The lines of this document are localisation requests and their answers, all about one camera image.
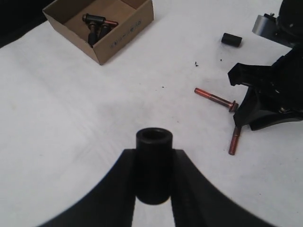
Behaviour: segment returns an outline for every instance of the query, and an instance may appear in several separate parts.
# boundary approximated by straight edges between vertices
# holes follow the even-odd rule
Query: small black bushing
[[[91,15],[91,14],[84,14],[82,16],[82,20],[85,22],[85,23],[89,23],[89,22],[96,22],[98,24],[103,24],[104,21],[106,20],[105,17],[101,17],[101,16],[95,16],[95,15]]]
[[[242,37],[224,33],[221,42],[230,46],[239,47],[242,42]]]
[[[106,36],[110,31],[112,30],[112,28],[110,27],[109,24],[103,24],[101,26],[101,30],[100,30],[100,34],[99,34],[99,40],[102,39],[104,36]]]
[[[170,131],[147,128],[137,132],[135,190],[141,202],[158,205],[170,197],[172,154]]]

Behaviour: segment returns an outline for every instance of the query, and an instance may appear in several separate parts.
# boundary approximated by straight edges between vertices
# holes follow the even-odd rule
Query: hole in bushing
[[[150,130],[143,132],[142,136],[147,140],[162,140],[166,138],[167,134],[163,131]]]

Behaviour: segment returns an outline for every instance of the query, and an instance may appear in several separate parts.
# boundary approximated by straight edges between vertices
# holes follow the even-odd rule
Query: curved black plastic part
[[[83,199],[40,227],[131,227],[135,150],[124,150],[108,174]]]
[[[242,37],[224,33],[221,42],[230,46],[239,47],[242,42]]]
[[[169,199],[172,151],[170,131],[147,128],[137,132],[136,195],[140,201],[158,205]]]
[[[177,227],[273,227],[224,196],[184,151],[172,149],[169,131],[144,129],[136,138],[137,149],[124,150],[90,193],[40,227],[130,227],[135,192],[142,201],[157,204],[171,195]]]
[[[173,155],[171,204],[176,227],[273,227],[216,189],[183,150]]]

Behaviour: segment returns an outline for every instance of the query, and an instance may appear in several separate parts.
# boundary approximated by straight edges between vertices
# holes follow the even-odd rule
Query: cardboard box
[[[56,0],[43,13],[57,32],[101,65],[154,18],[152,0]],[[82,21],[86,13],[106,17],[119,25],[91,47],[87,43],[90,30]]]

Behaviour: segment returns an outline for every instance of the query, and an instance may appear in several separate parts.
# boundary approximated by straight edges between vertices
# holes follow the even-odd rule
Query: white sheet
[[[154,0],[155,21],[104,66],[48,22],[0,49],[0,226],[36,226],[67,209],[151,126],[172,131],[174,147],[241,206],[302,226],[302,124],[245,127],[231,157],[232,114],[193,92],[242,101],[246,88],[230,86],[227,72],[289,51],[251,32],[258,14],[280,4]],[[222,45],[224,32],[242,36],[242,47]],[[133,226],[174,226],[169,202],[138,202]]]

